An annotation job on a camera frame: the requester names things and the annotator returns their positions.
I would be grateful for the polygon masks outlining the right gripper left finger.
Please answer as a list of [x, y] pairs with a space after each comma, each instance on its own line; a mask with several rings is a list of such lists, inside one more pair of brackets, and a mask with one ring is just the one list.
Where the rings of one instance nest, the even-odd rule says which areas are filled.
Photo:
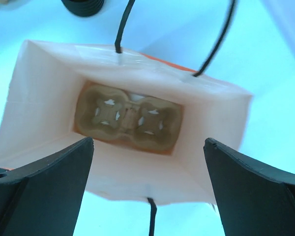
[[0, 236], [71, 236], [93, 158], [93, 139], [14, 170], [0, 168]]

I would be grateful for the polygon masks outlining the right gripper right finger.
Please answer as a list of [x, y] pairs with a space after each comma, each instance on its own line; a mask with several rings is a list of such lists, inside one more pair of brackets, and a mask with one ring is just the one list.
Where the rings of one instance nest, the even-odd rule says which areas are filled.
[[295, 174], [207, 138], [204, 154], [227, 236], [295, 236]]

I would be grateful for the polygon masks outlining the brown pulp cup carrier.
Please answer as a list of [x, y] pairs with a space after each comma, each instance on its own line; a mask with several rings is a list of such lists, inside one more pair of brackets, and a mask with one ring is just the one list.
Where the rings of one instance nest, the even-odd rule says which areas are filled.
[[75, 129], [84, 136], [155, 153], [170, 153], [179, 136], [183, 109], [179, 104], [130, 94], [99, 84], [85, 87], [78, 98]]

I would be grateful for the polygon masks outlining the orange paper bag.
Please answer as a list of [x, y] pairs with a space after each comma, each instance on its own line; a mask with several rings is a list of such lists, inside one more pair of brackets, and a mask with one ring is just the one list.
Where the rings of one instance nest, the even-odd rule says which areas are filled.
[[121, 48], [129, 1], [115, 44], [25, 41], [14, 67], [0, 125], [0, 166], [19, 167], [84, 137], [75, 129], [81, 91], [92, 84], [121, 89], [137, 101], [152, 96], [183, 109], [170, 153], [147, 152], [94, 138], [87, 190], [113, 201], [156, 205], [216, 205], [203, 145], [218, 138], [233, 148], [242, 141], [252, 94], [204, 74], [232, 21], [236, 1], [216, 44], [198, 71]]

